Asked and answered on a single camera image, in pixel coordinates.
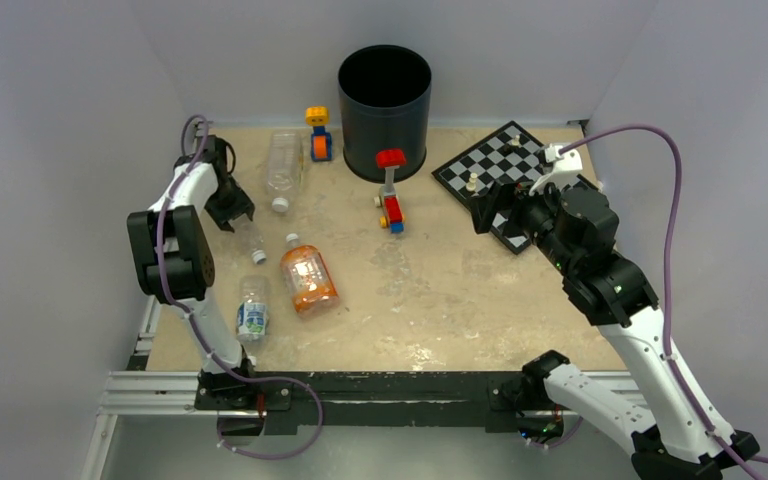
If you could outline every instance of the floor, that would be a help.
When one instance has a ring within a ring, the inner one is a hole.
[[[214,418],[120,421],[104,469],[109,480],[327,479],[588,480],[637,479],[625,453],[585,423],[556,450],[525,446],[517,435],[479,428],[328,427],[305,453],[267,462],[216,448]],[[257,439],[261,452],[287,451],[296,437]]]

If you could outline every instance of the black cylinder container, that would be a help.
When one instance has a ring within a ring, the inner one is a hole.
[[[407,165],[396,181],[425,162],[425,134],[431,101],[431,68],[417,53],[395,45],[376,45],[351,54],[340,66],[340,116],[343,157],[352,172],[383,183],[375,163],[381,150],[400,148]]]

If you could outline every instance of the wooden tabletop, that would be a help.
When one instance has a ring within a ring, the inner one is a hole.
[[[581,138],[578,128],[526,128],[544,143]],[[431,172],[490,134],[492,128],[432,128],[426,163],[397,184],[405,233],[379,227],[378,185],[336,158],[305,163],[298,201],[287,216],[269,207],[265,162],[276,129],[215,129],[235,148],[234,176],[255,201],[255,223],[268,259],[255,266],[240,239],[202,215],[216,262],[214,290],[230,331],[240,304],[240,279],[270,281],[267,336],[246,350],[258,370],[518,370],[549,349],[586,370],[624,369],[616,353],[566,298],[561,276],[528,248],[515,256],[490,234],[476,235],[468,211]],[[309,129],[302,130],[306,140]],[[586,149],[584,175],[596,180]],[[284,237],[298,233],[322,252],[342,303],[311,320],[296,316],[278,261]],[[195,371],[200,359],[184,324],[164,308],[148,370]]]

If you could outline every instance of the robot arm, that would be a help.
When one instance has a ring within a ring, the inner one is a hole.
[[[547,149],[551,170],[536,182],[495,184],[473,198],[475,231],[487,232],[497,212],[510,210],[503,233],[524,231],[558,269],[570,302],[617,351],[651,410],[596,387],[557,352],[523,367],[523,392],[582,414],[632,456],[641,478],[722,478],[720,469],[734,462],[709,436],[669,369],[658,299],[639,267],[614,251],[616,213],[594,189],[562,192],[555,187],[556,181],[564,185],[581,170],[575,150],[560,157],[556,147]],[[735,431],[723,419],[675,348],[671,358],[708,410],[717,434],[730,440],[742,458],[756,454],[754,437]]]
[[[215,278],[213,256],[198,219],[199,213],[207,210],[220,229],[233,232],[231,221],[241,215],[251,218],[254,214],[254,204],[227,171],[226,151],[225,141],[211,135],[203,153],[204,163],[196,165],[189,174],[186,168],[190,157],[179,158],[164,196],[148,210],[128,216],[128,236],[140,288],[147,295],[168,304],[160,286],[155,229],[157,215],[172,184],[186,175],[170,199],[164,228],[165,242],[161,247],[166,259],[169,286],[172,296],[193,310],[199,331],[217,356],[228,365],[240,367],[246,358],[245,352],[228,331],[211,289]],[[186,320],[182,310],[176,308],[175,311],[182,320]],[[222,369],[208,358],[209,352],[201,348],[189,322],[185,321],[185,324],[204,359],[202,370],[222,373]]]

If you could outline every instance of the yellow lego brick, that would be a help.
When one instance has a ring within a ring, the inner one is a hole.
[[[328,123],[328,107],[310,107],[305,111],[305,122],[311,127]]]

